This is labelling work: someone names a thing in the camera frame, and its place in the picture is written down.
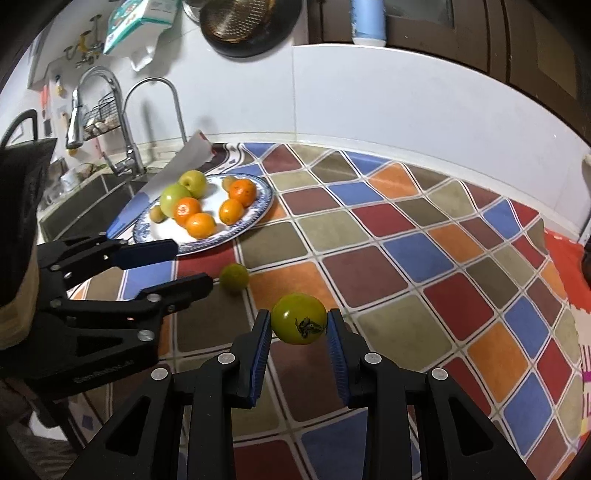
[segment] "oval plate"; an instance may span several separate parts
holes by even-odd
[[[237,179],[249,179],[256,185],[255,203],[246,209],[244,216],[234,225],[226,226],[220,222],[218,211],[222,203],[228,199],[228,193],[222,188],[222,180],[228,176],[211,175],[207,177],[207,192],[199,199],[202,211],[209,213],[216,221],[217,230],[212,236],[202,240],[195,240],[187,231],[177,224],[174,219],[167,218],[162,223],[154,223],[150,220],[150,209],[158,205],[160,199],[153,201],[139,216],[134,225],[134,241],[136,244],[165,240],[171,238],[178,243],[178,255],[203,252],[213,247],[218,247],[225,242],[236,238],[246,232],[265,216],[273,203],[273,190],[269,184],[259,177],[247,174],[231,174]]]

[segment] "plate rim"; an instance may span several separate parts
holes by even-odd
[[[238,233],[236,233],[235,235],[230,236],[228,239],[224,240],[222,243],[217,244],[217,245],[212,245],[210,247],[205,247],[202,249],[195,249],[189,252],[184,252],[184,253],[178,253],[177,257],[184,257],[185,255],[193,255],[193,254],[197,254],[197,253],[201,253],[201,252],[205,252],[207,250],[210,250],[212,248],[216,248],[219,247],[220,245],[223,245],[231,240],[234,240],[236,237],[242,235],[245,232],[248,232],[252,227],[254,227],[258,222],[261,221],[261,219],[267,214],[267,212],[271,209],[271,207],[273,206],[273,202],[275,199],[275,191],[273,190],[273,187],[271,186],[271,184],[269,183],[269,181],[263,177],[257,177],[255,175],[250,175],[249,173],[238,173],[236,172],[235,174],[232,174],[231,172],[227,172],[227,173],[217,173],[215,175],[206,175],[206,177],[208,179],[211,178],[215,178],[215,177],[227,177],[227,176],[234,176],[238,179],[254,179],[255,181],[260,181],[264,184],[266,184],[267,188],[269,189],[269,192],[271,193],[271,197],[269,199],[269,205],[266,206],[266,208],[263,210],[262,214],[260,215],[260,217],[252,224],[250,225],[248,228],[246,228],[245,230],[242,230]],[[160,196],[158,196],[157,199],[153,200],[152,202],[150,202],[150,204],[144,209],[142,210],[142,213],[139,214],[137,220],[134,222],[134,228],[133,228],[133,237],[134,237],[134,243],[136,245],[138,244],[143,244],[143,243],[148,243],[148,242],[138,242],[138,234],[137,234],[137,230],[138,230],[138,223],[139,221],[145,216],[146,213],[148,213],[150,211],[150,209],[157,203],[160,201]]]

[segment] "white bottle base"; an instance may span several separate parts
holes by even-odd
[[[355,38],[353,38],[353,43],[355,45],[362,45],[364,47],[385,47],[386,46],[386,41],[380,40],[378,38],[355,37]]]

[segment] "dish rack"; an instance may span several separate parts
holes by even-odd
[[[119,128],[119,112],[113,94],[101,98],[98,105],[84,115],[83,121],[85,141]]]

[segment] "plate of fruit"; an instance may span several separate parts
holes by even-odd
[[[134,225],[136,244],[171,238],[178,254],[202,252],[255,225],[273,203],[273,190],[247,174],[205,176],[185,172],[166,187]]]

